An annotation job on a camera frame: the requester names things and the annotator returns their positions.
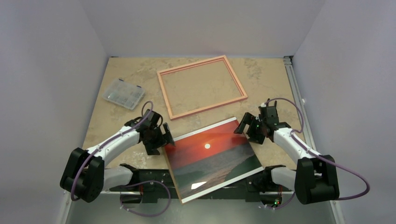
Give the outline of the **sunset photo print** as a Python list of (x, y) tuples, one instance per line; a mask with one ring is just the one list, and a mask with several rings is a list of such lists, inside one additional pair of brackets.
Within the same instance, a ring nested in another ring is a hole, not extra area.
[(175, 137), (175, 146), (166, 145), (164, 156), (172, 179), (188, 196), (187, 185), (209, 181), (210, 186), (263, 168), (244, 134), (234, 134), (236, 117)]

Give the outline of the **pink wooden picture frame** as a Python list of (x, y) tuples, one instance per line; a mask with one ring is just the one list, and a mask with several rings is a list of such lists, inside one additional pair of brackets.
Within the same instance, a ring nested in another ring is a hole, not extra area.
[(248, 98), (225, 55), (159, 70), (157, 76), (171, 120)]

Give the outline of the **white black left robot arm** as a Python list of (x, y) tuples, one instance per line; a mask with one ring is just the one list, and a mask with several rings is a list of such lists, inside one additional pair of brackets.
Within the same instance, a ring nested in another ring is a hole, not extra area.
[(71, 200), (87, 203), (95, 200), (103, 190), (123, 186), (133, 191), (139, 186), (137, 169), (129, 165), (107, 168), (121, 153), (143, 144), (147, 155), (159, 155), (159, 149), (174, 146), (168, 123), (159, 123), (162, 116), (147, 109), (143, 116), (132, 119), (111, 137), (90, 147), (74, 149), (60, 179), (60, 187), (69, 192)]

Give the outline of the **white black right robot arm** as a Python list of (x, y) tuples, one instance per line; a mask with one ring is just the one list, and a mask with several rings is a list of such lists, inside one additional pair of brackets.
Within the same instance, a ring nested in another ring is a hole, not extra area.
[(296, 169), (285, 165), (265, 167), (253, 186), (265, 192), (277, 186), (294, 192), (301, 204), (330, 201), (339, 198), (339, 183), (334, 159), (314, 152), (291, 126), (279, 120), (276, 105), (263, 103), (255, 116), (246, 112), (235, 134), (246, 133), (248, 141), (263, 144), (265, 139), (277, 144), (295, 162)]

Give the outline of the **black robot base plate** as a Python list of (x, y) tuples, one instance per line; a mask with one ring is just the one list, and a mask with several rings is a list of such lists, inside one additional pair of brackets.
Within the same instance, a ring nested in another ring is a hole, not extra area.
[(210, 186), (209, 181), (193, 181), (187, 185), (188, 196), (181, 195), (177, 184), (167, 169), (141, 169), (134, 173), (129, 186), (117, 186), (105, 193), (118, 193), (123, 196), (134, 195), (143, 203), (156, 203), (158, 199), (180, 199), (188, 203), (195, 199), (244, 200), (262, 202), (278, 207), (282, 204), (282, 194), (294, 192), (294, 184), (287, 186), (272, 181), (271, 168), (259, 168), (238, 177), (228, 175), (225, 181)]

